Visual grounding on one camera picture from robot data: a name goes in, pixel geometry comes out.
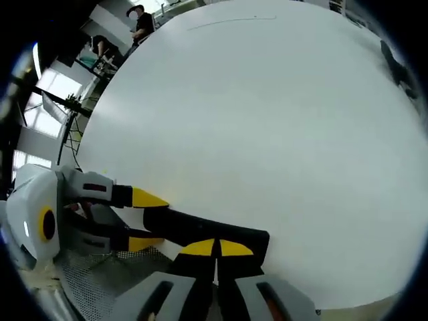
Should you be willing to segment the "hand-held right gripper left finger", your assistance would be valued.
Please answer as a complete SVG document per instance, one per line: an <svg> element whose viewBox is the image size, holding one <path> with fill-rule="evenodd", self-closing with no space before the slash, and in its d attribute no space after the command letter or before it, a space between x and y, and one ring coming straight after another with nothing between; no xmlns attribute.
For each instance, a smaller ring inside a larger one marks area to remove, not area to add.
<svg viewBox="0 0 428 321"><path fill-rule="evenodd" d="M213 300L214 239L182 248L166 272L154 272L117 297L113 320L206 320Z"/></svg>

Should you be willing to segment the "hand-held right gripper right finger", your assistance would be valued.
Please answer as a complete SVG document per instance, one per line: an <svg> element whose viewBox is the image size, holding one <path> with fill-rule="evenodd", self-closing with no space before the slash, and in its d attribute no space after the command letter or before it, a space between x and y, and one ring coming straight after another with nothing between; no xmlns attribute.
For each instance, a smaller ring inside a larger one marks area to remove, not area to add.
<svg viewBox="0 0 428 321"><path fill-rule="evenodd" d="M218 303L224 320L317 320L315 304L287 281L265 274L250 248L221 239Z"/></svg>

